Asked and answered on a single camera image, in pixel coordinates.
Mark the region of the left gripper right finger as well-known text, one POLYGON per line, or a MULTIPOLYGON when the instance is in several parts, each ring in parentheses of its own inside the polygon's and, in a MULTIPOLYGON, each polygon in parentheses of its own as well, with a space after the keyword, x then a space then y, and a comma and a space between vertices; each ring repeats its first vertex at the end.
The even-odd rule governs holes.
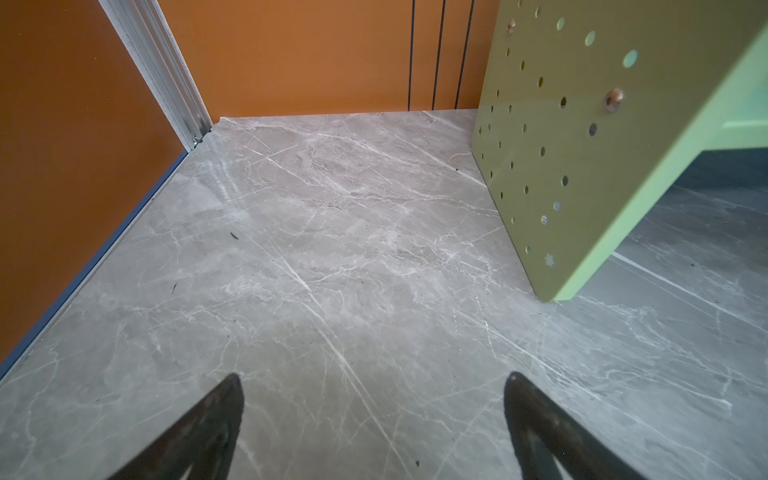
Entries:
POLYGON ((511 443, 524 479, 641 479, 520 372, 508 376, 503 395, 511 443))

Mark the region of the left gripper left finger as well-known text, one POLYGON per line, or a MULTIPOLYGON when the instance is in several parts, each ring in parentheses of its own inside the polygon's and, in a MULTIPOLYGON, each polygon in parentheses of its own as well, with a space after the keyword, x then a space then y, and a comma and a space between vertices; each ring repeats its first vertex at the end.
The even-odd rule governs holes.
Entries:
POLYGON ((111 475, 113 479, 225 479, 244 410, 240 377, 231 373, 178 421, 111 475))

